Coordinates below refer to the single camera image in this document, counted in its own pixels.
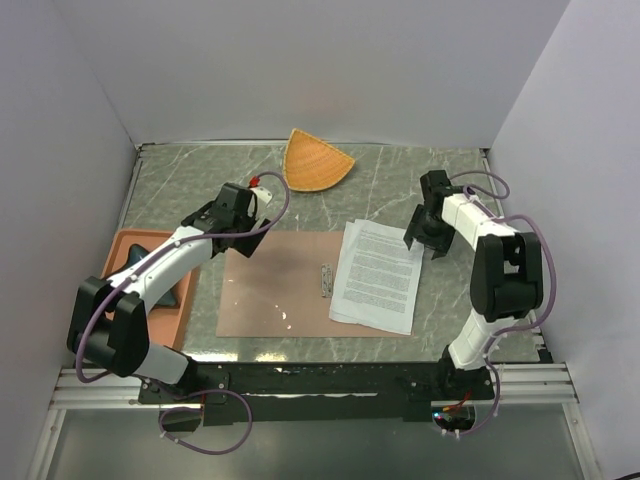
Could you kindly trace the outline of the white printed paper stack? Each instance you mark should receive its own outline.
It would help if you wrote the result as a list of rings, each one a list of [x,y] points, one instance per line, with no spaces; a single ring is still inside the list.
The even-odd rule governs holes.
[[[424,246],[408,246],[405,231],[370,220],[345,225],[329,318],[409,336]]]

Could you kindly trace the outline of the pink brown file folder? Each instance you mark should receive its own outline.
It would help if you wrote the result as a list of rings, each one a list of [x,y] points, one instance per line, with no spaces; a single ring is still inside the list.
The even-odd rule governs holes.
[[[246,258],[225,255],[216,335],[222,338],[397,338],[329,318],[321,267],[337,265],[343,233],[270,231]]]

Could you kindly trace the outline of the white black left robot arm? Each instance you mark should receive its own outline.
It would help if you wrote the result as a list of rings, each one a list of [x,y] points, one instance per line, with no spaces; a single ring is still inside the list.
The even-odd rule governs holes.
[[[190,400],[198,389],[188,356],[150,338],[147,316],[186,275],[228,249],[251,256],[266,233],[261,213],[272,199],[261,186],[226,183],[217,197],[185,217],[160,246],[129,267],[78,288],[67,347],[119,377],[162,382],[174,401]]]

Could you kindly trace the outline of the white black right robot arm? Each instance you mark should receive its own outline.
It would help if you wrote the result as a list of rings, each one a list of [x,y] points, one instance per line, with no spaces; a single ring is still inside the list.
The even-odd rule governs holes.
[[[542,304],[542,243],[536,233],[518,231],[484,206],[480,187],[454,185],[444,170],[422,175],[420,187],[423,202],[405,231],[406,246],[419,243],[437,259],[460,236],[474,252],[471,311],[445,350],[451,365],[437,374],[439,391],[456,399],[471,388],[469,371],[486,365],[498,338]]]

